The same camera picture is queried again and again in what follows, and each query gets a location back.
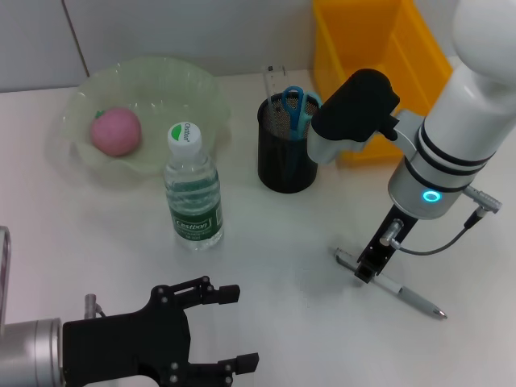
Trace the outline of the clear plastic ruler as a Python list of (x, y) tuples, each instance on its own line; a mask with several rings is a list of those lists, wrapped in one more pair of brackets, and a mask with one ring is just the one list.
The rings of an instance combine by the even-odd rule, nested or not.
[(272, 125), (272, 133), (278, 134), (276, 108), (273, 95), (282, 92), (288, 86), (288, 75), (283, 64), (266, 64), (262, 67), (264, 87), (268, 100), (268, 112)]

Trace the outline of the yellow plastic bin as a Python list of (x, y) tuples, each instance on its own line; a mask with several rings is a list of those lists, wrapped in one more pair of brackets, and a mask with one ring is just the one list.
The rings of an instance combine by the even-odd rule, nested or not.
[(429, 113), (452, 67), (413, 0), (313, 0), (314, 85), (327, 100), (355, 71), (390, 80), (399, 109)]

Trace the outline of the black mesh pen holder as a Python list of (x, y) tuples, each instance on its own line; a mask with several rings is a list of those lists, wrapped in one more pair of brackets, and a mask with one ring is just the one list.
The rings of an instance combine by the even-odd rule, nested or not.
[(274, 94), (257, 112), (258, 176), (268, 188), (283, 194), (294, 194), (314, 182), (318, 165), (307, 154), (307, 134), (301, 138), (290, 130), (291, 110), (298, 104), (298, 94)]

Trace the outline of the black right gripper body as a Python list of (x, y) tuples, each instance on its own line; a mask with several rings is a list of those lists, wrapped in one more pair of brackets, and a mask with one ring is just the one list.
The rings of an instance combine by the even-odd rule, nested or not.
[(383, 234), (387, 232), (388, 226), (396, 219), (403, 223), (401, 231), (395, 237), (396, 241), (398, 242), (402, 242), (403, 239), (407, 237), (418, 221), (416, 218), (405, 214), (403, 211), (399, 210), (395, 205), (393, 205), (383, 220), (382, 224), (378, 228), (377, 232), (369, 242), (368, 246), (365, 248), (365, 258), (373, 261), (388, 261), (394, 254), (395, 249), (392, 247), (383, 246), (380, 243), (380, 237), (382, 237)]

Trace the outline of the white and grey pen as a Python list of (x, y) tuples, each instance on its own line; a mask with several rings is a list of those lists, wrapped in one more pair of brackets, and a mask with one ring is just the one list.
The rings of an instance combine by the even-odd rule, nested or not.
[[(333, 256), (338, 264), (354, 273), (357, 273), (358, 263), (352, 255), (348, 254), (341, 248), (336, 248), (333, 250)], [(436, 304), (382, 273), (378, 276), (374, 276), (371, 282), (425, 315), (431, 316), (432, 318), (440, 321), (447, 319), (447, 314)]]

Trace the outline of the pink toy peach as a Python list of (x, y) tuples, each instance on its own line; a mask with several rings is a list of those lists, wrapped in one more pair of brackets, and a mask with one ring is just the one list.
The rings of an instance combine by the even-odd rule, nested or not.
[(141, 123), (127, 108), (99, 110), (89, 129), (92, 144), (108, 156), (125, 156), (135, 151), (142, 140)]

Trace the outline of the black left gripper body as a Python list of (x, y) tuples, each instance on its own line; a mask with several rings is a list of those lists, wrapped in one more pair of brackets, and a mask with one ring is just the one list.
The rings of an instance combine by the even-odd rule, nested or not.
[(128, 314), (67, 322), (63, 372), (67, 387), (144, 376), (169, 387), (185, 379), (190, 333), (174, 288), (158, 285), (147, 305)]

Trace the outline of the blue scissors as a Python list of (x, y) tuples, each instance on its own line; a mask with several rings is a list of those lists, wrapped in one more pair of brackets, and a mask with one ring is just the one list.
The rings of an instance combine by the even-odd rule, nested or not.
[[(287, 102), (287, 97), (291, 92), (297, 93), (297, 105), (291, 107)], [(284, 110), (289, 114), (289, 149), (286, 156), (285, 179), (290, 180), (295, 172), (296, 163), (299, 158), (299, 151), (296, 143), (304, 139), (304, 133), (307, 123), (314, 114), (306, 112), (306, 104), (310, 98), (315, 100), (315, 105), (319, 108), (323, 103), (321, 98), (313, 92), (304, 92), (303, 89), (296, 85), (286, 88), (281, 95), (281, 103)]]

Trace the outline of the translucent green fruit plate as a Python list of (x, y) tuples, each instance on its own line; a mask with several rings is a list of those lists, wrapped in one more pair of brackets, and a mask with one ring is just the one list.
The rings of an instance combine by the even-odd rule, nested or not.
[[(127, 156), (112, 157), (90, 139), (102, 112), (127, 108), (140, 121), (142, 143)], [(101, 179), (116, 174), (143, 180), (162, 174), (169, 159), (166, 135), (179, 122), (196, 124), (211, 155), (227, 137), (231, 110), (216, 77), (187, 61), (141, 56), (100, 70), (79, 85), (64, 109), (60, 135), (77, 149), (82, 164)]]

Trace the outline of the clear green-label water bottle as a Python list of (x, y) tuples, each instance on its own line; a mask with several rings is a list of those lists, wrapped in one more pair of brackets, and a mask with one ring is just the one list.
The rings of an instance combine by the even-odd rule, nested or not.
[(174, 231), (188, 248), (206, 250), (223, 237), (218, 170), (203, 148), (196, 124), (173, 124), (167, 141), (170, 157), (164, 169), (164, 187)]

